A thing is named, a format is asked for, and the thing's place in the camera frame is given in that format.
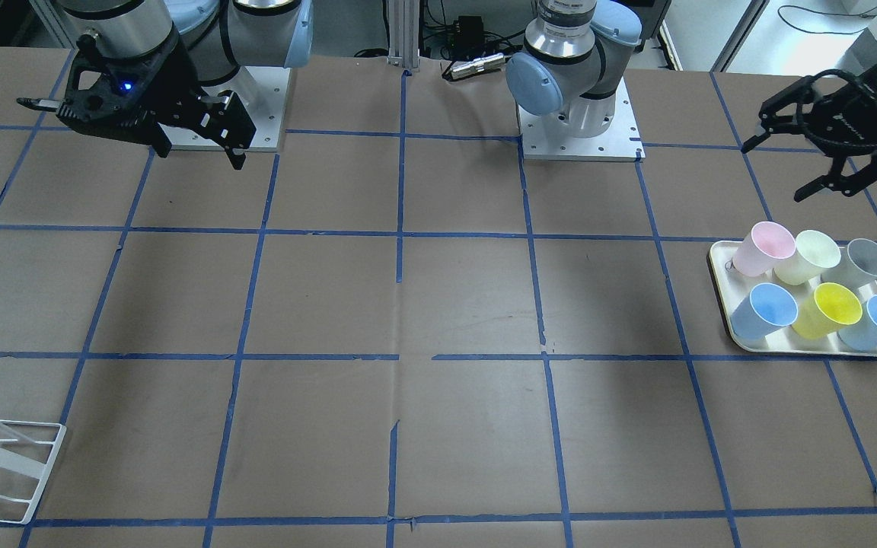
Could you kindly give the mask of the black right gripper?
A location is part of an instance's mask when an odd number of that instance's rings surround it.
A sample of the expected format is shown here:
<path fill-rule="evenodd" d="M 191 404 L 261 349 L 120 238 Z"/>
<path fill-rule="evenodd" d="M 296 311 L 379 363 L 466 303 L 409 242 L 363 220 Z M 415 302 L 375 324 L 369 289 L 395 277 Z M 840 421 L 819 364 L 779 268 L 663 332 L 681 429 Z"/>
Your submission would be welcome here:
<path fill-rule="evenodd" d="M 206 96 L 180 38 L 168 32 L 152 52 L 131 59 L 105 58 L 101 35 L 86 30 L 77 40 L 64 97 L 17 97 L 31 110 L 55 110 L 63 125 L 153 149 L 170 149 L 164 126 L 190 129 L 222 146 L 234 170 L 243 169 L 257 126 L 234 91 Z"/>

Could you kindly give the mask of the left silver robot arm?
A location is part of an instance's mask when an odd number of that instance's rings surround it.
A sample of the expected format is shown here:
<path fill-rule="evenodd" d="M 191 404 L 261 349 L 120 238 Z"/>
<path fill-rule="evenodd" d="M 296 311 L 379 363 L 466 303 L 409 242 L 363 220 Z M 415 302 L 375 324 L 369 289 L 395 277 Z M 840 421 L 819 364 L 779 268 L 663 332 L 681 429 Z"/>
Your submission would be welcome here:
<path fill-rule="evenodd" d="M 564 161 L 638 162 L 623 76 L 643 26 L 612 1 L 540 1 L 521 52 L 505 64 L 525 155 Z M 856 75 L 828 69 L 767 98 L 742 152 L 773 135 L 803 135 L 831 159 L 826 174 L 795 191 L 853 196 L 877 181 L 877 63 Z"/>

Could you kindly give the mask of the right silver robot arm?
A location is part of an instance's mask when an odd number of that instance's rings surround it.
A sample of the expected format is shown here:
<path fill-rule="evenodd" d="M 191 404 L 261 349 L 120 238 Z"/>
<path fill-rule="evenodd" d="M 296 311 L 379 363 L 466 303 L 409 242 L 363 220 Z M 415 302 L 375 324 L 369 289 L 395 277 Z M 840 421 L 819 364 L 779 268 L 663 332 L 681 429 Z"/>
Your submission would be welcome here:
<path fill-rule="evenodd" d="M 168 156 L 167 127 L 219 146 L 240 170 L 257 134 L 248 67 L 309 62 L 310 1 L 62 1 L 78 31 L 63 96 L 19 97 L 95 138 Z"/>

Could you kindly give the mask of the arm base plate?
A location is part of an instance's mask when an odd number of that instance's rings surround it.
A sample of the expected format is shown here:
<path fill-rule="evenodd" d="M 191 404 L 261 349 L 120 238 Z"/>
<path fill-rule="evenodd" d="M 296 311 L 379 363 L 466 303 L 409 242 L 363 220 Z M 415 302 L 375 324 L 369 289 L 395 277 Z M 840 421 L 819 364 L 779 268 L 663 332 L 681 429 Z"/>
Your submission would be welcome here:
<path fill-rule="evenodd" d="M 639 162 L 646 156 L 624 79 L 602 100 L 577 97 L 549 115 L 535 116 L 522 107 L 516 114 L 526 159 Z"/>
<path fill-rule="evenodd" d="M 204 86 L 204 89 L 212 96 L 225 90 L 239 94 L 255 125 L 253 142 L 247 150 L 277 152 L 290 83 L 292 70 L 289 67 L 243 66 L 226 82 Z"/>

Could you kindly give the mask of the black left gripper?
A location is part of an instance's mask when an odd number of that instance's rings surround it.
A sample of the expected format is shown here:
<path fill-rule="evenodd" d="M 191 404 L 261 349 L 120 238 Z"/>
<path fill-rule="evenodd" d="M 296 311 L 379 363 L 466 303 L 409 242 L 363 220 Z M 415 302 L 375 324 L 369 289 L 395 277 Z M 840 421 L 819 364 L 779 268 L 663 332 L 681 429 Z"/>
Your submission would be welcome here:
<path fill-rule="evenodd" d="M 742 153 L 787 134 L 803 135 L 822 154 L 835 157 L 827 174 L 795 191 L 795 202 L 822 190 L 852 197 L 876 183 L 877 157 L 850 176 L 843 171 L 849 156 L 877 156 L 877 63 L 859 75 L 832 68 L 801 77 L 763 101 L 758 118 Z"/>

